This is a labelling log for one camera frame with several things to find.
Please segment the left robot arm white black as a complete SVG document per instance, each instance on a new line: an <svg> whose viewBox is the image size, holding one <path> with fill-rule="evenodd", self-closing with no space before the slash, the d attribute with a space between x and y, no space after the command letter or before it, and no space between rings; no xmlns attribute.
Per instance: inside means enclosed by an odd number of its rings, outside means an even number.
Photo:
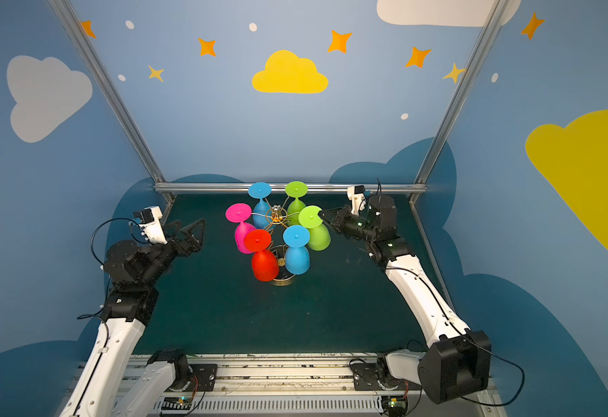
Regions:
<svg viewBox="0 0 608 417"><path fill-rule="evenodd" d="M170 226L174 233L167 236L158 221L148 223L143 226L148 245L123 240L108 249L102 269L112 288L95 313L100 321L97 339L63 416L146 416L167 391L198 386L183 350L160 350L149 358L128 394L116 398L130 357L154 313L159 296L156 282L176 258L202 249L205 220Z"/></svg>

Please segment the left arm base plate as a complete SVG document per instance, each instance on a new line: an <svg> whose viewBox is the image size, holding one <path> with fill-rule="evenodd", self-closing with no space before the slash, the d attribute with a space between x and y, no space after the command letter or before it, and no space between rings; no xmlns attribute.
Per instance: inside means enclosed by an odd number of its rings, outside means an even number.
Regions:
<svg viewBox="0 0 608 417"><path fill-rule="evenodd" d="M186 384L181 392L211 392L215 388L218 365L212 363L189 364Z"/></svg>

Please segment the red wine glass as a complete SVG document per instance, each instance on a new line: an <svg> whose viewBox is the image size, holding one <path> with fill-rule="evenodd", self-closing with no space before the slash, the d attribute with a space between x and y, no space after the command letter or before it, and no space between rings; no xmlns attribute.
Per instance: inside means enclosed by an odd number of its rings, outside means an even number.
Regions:
<svg viewBox="0 0 608 417"><path fill-rule="evenodd" d="M272 236L264 229L255 229L247 234L244 245L253 254L253 276L258 281L273 281L280 273L276 255L269 249Z"/></svg>

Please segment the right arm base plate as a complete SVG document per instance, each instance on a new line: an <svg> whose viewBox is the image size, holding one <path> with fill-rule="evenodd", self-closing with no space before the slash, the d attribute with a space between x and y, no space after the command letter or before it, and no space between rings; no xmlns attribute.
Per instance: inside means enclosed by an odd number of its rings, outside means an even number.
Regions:
<svg viewBox="0 0 608 417"><path fill-rule="evenodd" d="M383 362L353 361L349 364L356 391L406 391L421 389L415 382L394 377Z"/></svg>

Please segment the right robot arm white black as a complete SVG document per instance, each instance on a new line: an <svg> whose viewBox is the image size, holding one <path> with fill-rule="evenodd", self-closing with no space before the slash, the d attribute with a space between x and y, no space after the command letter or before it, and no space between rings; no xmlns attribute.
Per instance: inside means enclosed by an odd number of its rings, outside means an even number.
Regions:
<svg viewBox="0 0 608 417"><path fill-rule="evenodd" d="M425 274L419 258L398 233L398 213L390 196L371 196L366 216L351 206L322 210L326 226L347 238L363 241L368 254L385 271L417 319L427 350L392 351L379 361L391 380L419 385L435 404L487 389L491 340L473 332L452 310Z"/></svg>

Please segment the blue wine glass front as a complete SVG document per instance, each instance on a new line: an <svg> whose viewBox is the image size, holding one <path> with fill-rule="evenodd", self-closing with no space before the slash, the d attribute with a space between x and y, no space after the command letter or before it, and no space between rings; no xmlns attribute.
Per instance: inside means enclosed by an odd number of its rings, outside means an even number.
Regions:
<svg viewBox="0 0 608 417"><path fill-rule="evenodd" d="M307 245L310 241L310 232L303 226L288 227L283 234L286 249L286 270L296 276L307 273L310 268L310 255Z"/></svg>

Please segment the gold wire wine glass rack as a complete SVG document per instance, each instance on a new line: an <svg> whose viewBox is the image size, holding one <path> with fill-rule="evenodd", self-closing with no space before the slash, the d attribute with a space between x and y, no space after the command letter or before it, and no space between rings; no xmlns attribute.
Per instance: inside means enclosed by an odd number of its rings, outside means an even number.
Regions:
<svg viewBox="0 0 608 417"><path fill-rule="evenodd" d="M286 209L283 205L272 205L270 210L267 212L267 220L269 220L268 226L264 229L272 236L272 243L270 250L276 255L278 264L280 267L279 275L273 281L267 281L276 287L285 287L293 284L296 275L289 273L286 270L286 249L288 248L284 243L283 234L285 230L290 227L286 220Z"/></svg>

